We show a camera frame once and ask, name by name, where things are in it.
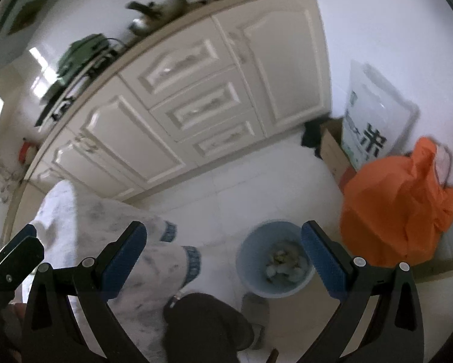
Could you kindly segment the light blue trash bin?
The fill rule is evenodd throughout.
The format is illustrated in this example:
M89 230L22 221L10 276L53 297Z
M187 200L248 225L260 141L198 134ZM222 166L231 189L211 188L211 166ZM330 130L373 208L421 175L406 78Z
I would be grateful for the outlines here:
M283 298L308 285L315 270L300 233L301 228L289 221L268 221L249 233L236 256L237 274L249 291Z

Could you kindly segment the white blue patterned tablecloth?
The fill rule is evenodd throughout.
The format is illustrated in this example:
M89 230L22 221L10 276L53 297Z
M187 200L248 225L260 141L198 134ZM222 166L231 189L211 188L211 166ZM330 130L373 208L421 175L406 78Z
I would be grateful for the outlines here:
M147 243L108 306L149 361L165 362L163 307L201 271L200 251L177 243L177 226L145 210L100 198L67 180L46 194L31 224L44 245L45 261L60 269L97 257L133 221L145 226Z

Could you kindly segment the red white container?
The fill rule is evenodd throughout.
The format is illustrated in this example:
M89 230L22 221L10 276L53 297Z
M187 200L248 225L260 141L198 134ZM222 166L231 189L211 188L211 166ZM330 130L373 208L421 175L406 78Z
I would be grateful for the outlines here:
M18 153L18 161L22 165L30 165L38 152L38 147L35 143L23 139L23 144Z

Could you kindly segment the black gas stove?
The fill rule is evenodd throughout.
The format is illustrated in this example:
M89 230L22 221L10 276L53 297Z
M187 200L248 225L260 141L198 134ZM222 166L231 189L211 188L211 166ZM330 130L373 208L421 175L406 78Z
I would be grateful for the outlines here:
M119 57L112 47L103 50L86 63L59 77L40 100L44 106L34 128L58 121L85 89Z

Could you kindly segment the orange plastic bag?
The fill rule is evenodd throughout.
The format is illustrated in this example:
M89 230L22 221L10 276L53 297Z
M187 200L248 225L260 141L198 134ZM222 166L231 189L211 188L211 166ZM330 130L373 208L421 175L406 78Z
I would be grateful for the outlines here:
M431 260L453 224L450 164L444 147L421 137L408 156L364 165L344 188L339 232L347 249L386 268Z

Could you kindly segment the person's dark trouser leg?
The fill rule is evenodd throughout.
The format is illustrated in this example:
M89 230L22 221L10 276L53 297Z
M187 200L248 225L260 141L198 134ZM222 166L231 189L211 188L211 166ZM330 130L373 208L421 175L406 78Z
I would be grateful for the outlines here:
M168 362L237 362L237 353L255 341L253 325L239 311L205 293L171 298L163 318Z

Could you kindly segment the green electric cooking pot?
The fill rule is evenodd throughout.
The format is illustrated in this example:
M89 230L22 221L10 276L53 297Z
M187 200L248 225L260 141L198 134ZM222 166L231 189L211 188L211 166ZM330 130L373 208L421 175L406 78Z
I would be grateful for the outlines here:
M57 77L63 83L69 81L83 65L109 46L109 41L103 34L91 34L73 42L58 61Z

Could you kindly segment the brown cardboard box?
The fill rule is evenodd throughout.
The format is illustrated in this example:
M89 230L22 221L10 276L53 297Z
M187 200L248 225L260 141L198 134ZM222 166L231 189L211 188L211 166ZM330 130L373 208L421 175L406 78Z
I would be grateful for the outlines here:
M341 147L343 119L331 119L321 125L320 157L332 174L340 191L356 174L350 159Z

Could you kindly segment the white rice sack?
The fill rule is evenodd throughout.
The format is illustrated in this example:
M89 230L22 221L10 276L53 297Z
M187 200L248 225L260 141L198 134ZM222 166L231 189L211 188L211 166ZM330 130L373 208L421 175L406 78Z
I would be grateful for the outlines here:
M341 147L355 171L397 150L418 115L418 106L378 69L351 61Z

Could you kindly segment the steel wok pan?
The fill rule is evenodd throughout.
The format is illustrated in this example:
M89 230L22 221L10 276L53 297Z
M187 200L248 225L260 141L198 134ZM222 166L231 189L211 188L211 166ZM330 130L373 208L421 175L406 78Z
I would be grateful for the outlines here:
M137 11L141 16L129 24L128 30L137 36L148 36L183 16L187 6L187 0L166 0L161 4L150 2L148 5L136 1L129 2L125 8Z

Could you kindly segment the cream lower cabinets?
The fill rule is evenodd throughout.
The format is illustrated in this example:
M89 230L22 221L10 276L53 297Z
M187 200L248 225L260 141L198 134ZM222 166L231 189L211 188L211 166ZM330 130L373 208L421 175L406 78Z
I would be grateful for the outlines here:
M331 109L316 0L220 0L111 64L47 135L23 179L145 195Z

